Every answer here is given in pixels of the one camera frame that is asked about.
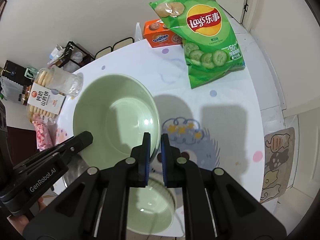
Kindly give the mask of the person's left hand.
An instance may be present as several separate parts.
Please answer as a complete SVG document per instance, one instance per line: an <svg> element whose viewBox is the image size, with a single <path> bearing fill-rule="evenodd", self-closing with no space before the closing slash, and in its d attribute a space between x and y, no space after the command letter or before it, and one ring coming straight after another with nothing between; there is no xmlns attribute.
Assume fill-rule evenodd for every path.
<svg viewBox="0 0 320 240"><path fill-rule="evenodd" d="M44 204L42 197L40 197L37 200L37 203L38 203L40 211L42 211L46 208L46 204ZM21 215L19 217L10 216L7 218L7 220L16 229L16 231L19 232L20 235L22 235L24 228L29 223L29 220L25 215Z"/></svg>

